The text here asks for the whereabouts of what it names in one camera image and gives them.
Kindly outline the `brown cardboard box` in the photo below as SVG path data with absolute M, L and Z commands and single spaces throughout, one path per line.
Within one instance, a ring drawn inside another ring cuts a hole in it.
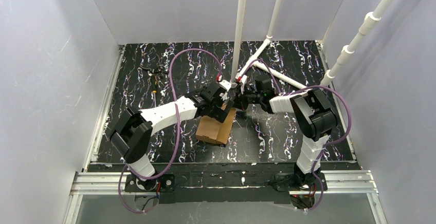
M 214 145 L 226 145 L 235 119 L 236 109 L 232 107 L 223 123 L 203 116 L 196 130 L 196 139 Z

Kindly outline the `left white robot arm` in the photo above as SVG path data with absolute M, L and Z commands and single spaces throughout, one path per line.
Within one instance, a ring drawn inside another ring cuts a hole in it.
M 142 181 L 161 177 L 170 167 L 156 173 L 148 156 L 151 137 L 162 129 L 207 116 L 223 123 L 233 105 L 228 97 L 231 83 L 222 80 L 191 91 L 175 101 L 154 108 L 127 108 L 110 127 L 109 140 L 131 172 Z

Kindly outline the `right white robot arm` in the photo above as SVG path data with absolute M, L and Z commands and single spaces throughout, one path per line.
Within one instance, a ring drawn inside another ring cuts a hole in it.
M 250 104 L 259 104 L 269 114 L 294 114 L 303 134 L 303 143 L 294 172 L 287 176 L 293 184 L 309 184 L 318 176 L 321 152 L 339 124 L 339 115 L 324 90 L 330 89 L 314 85 L 280 94 L 267 79 L 257 80 L 255 88 L 240 86 L 235 94 L 234 107 L 237 109 L 246 110 Z

